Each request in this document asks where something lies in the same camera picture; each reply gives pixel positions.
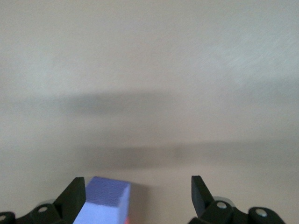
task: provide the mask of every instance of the beige wall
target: beige wall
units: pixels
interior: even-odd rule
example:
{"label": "beige wall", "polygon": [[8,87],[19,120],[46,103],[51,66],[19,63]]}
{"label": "beige wall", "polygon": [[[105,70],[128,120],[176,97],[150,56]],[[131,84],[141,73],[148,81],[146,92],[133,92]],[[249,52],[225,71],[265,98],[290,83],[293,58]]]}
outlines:
{"label": "beige wall", "polygon": [[102,175],[148,195],[133,199],[133,224],[187,223],[202,175],[243,211],[296,223],[298,9],[0,1],[0,210],[23,215]]}

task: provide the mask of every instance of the blue block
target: blue block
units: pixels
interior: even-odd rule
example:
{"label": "blue block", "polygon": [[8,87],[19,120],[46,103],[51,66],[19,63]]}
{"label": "blue block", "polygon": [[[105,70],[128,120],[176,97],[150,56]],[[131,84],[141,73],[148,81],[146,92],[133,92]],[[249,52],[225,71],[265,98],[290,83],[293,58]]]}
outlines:
{"label": "blue block", "polygon": [[85,188],[86,202],[74,224],[124,224],[130,187],[129,182],[94,177]]}

